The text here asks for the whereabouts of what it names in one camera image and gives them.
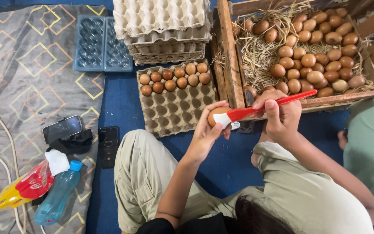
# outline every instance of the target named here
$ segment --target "smartphone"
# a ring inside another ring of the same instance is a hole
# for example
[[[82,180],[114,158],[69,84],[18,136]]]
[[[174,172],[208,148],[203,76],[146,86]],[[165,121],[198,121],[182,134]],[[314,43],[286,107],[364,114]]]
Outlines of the smartphone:
[[[98,133],[98,161],[100,160],[101,162],[101,168],[113,168],[115,166],[116,153],[119,147],[118,127],[101,127]]]
[[[80,118],[75,115],[43,128],[43,135],[46,144],[50,144],[59,138],[65,139],[78,134],[82,130]]]

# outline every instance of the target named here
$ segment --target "khaki pants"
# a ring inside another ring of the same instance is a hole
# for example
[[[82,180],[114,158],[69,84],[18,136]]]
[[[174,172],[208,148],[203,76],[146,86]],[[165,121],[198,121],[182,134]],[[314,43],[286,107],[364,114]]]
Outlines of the khaki pants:
[[[297,232],[374,233],[366,209],[329,176],[308,171],[276,143],[259,143],[254,152],[262,155],[258,166],[265,187],[247,187],[219,199],[194,181],[180,223],[220,212],[233,216],[237,197],[246,194],[287,220]],[[135,233],[142,224],[154,219],[176,166],[175,158],[149,132],[134,130],[124,136],[114,175],[122,231]]]

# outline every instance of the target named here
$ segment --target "wooden crate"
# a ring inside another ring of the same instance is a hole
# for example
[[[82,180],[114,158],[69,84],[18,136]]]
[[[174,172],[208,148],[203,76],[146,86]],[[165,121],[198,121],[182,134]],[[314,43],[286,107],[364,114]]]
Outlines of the wooden crate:
[[[254,13],[257,9],[266,10],[269,7],[275,9],[278,6],[291,5],[294,0],[250,0],[241,3],[231,4],[228,0],[217,0],[217,7],[214,9],[214,24],[215,35],[213,40],[210,42],[211,55],[213,58],[219,52],[219,47],[223,48],[223,53],[226,62],[225,68],[216,62],[213,64],[215,72],[218,91],[221,100],[228,100],[232,108],[244,108],[247,106],[245,98],[243,96],[243,86],[245,85],[245,77],[242,74],[240,65],[241,52],[238,50],[236,41],[233,36],[231,18],[235,16],[245,15]],[[316,0],[311,4],[325,3],[329,0]],[[352,0],[349,3],[347,9],[349,14],[354,12],[359,14],[362,10],[366,9],[368,4],[371,4],[372,0],[362,0],[359,3],[358,0]],[[329,8],[338,8],[338,4],[329,5]],[[374,32],[374,15],[368,18],[365,22],[357,25],[351,20],[348,15],[347,20],[351,21],[354,25],[355,32],[361,37],[365,37]],[[369,48],[364,48],[360,51],[364,58],[363,72],[368,75],[368,79],[374,82],[374,45]],[[327,109],[341,109],[342,107],[348,107],[349,104],[355,103],[357,100],[365,98],[373,98],[374,91],[367,91],[361,93],[336,95],[331,97],[322,97],[315,99],[304,100],[303,113],[315,112]]]

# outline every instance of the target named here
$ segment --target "blue floor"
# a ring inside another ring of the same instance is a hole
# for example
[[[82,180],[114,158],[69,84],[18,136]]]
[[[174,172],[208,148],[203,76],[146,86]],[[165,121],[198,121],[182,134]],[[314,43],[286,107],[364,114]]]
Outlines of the blue floor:
[[[112,10],[112,0],[0,0],[0,11],[15,6],[33,4],[88,4],[104,5]],[[216,0],[211,0],[211,9]],[[99,127],[118,126],[122,137],[130,130],[144,129],[144,119],[139,102],[136,70],[150,66],[134,67],[133,72],[107,74]],[[347,111],[303,114],[299,131],[320,150],[342,164],[343,152],[338,147],[337,131],[343,129]],[[255,134],[232,133],[230,140],[219,139],[196,176],[198,183],[216,197],[226,197],[249,185],[263,185],[258,169],[250,162],[252,148],[260,137],[262,122],[255,125]],[[166,136],[159,140],[173,156],[180,160],[186,151],[193,132]],[[118,234],[117,202],[113,185],[113,169],[96,166],[93,190],[86,219],[88,234]]]

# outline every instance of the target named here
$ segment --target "blue bottle cap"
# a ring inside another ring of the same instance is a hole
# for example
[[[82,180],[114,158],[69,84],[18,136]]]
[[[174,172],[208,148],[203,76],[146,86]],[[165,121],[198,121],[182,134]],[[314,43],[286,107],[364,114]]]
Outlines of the blue bottle cap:
[[[72,160],[70,162],[70,170],[73,170],[73,171],[80,171],[80,168],[82,167],[82,163],[79,162],[79,161],[76,161],[76,160]]]

